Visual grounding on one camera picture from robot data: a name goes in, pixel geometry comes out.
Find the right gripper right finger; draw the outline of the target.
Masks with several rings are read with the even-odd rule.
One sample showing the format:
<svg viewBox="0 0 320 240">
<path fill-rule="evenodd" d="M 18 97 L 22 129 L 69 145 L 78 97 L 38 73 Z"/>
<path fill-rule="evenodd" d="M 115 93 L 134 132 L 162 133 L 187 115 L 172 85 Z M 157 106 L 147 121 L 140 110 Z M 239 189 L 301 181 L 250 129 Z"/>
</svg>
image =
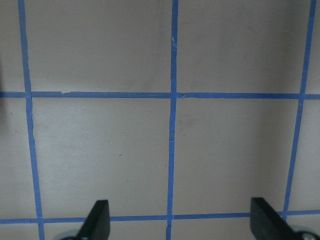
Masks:
<svg viewBox="0 0 320 240">
<path fill-rule="evenodd" d="M 299 240 L 300 234 L 262 197 L 250 200 L 250 230 L 256 240 Z"/>
</svg>

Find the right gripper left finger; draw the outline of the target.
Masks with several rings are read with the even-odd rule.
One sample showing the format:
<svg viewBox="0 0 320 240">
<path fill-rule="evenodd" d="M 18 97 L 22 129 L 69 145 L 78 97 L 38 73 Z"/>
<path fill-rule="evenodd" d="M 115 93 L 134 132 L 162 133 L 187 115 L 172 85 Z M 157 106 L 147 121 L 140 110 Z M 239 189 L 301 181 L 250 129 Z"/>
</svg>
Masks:
<svg viewBox="0 0 320 240">
<path fill-rule="evenodd" d="M 97 200 L 75 236 L 76 240 L 107 240 L 111 232 L 108 200 Z"/>
</svg>

